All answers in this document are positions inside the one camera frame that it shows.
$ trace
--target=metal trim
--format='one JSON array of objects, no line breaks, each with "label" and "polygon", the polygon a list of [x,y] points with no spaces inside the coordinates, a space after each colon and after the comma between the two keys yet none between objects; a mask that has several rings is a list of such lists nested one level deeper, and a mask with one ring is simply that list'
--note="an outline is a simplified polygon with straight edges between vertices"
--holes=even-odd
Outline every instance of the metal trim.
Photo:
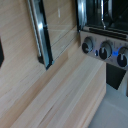
[{"label": "metal trim", "polygon": [[78,31],[80,31],[87,23],[86,0],[76,0],[76,9]]},{"label": "metal trim", "polygon": [[114,31],[109,31],[109,30],[103,30],[103,29],[98,29],[98,28],[93,28],[93,27],[84,27],[83,31],[85,32],[90,32],[90,33],[95,33],[99,35],[104,35],[108,37],[113,37],[116,39],[121,39],[121,40],[128,40],[127,34],[119,33],[119,32],[114,32]]},{"label": "metal trim", "polygon": [[104,29],[106,29],[106,25],[104,23],[104,0],[101,0],[101,22],[103,24]]},{"label": "metal trim", "polygon": [[44,63],[48,69],[53,63],[53,57],[43,1],[28,0],[28,5],[38,47],[39,62]]}]

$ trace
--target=stove knob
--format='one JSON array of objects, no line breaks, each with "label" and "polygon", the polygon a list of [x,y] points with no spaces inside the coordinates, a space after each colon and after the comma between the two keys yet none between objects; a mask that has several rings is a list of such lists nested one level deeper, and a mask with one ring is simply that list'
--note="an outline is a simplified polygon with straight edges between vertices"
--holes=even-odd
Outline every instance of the stove knob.
[{"label": "stove knob", "polygon": [[99,56],[102,60],[108,59],[112,55],[112,48],[109,41],[103,42],[99,50]]},{"label": "stove knob", "polygon": [[117,62],[121,67],[126,67],[128,65],[128,48],[124,47],[120,49]]},{"label": "stove knob", "polygon": [[89,53],[93,50],[93,41],[91,37],[86,37],[82,44],[82,50],[84,53]]}]

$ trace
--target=oven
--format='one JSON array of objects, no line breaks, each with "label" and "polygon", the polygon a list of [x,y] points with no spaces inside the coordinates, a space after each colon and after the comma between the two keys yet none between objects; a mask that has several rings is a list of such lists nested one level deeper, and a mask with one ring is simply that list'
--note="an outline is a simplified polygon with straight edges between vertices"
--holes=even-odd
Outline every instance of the oven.
[{"label": "oven", "polygon": [[128,70],[128,0],[77,0],[85,54]]}]

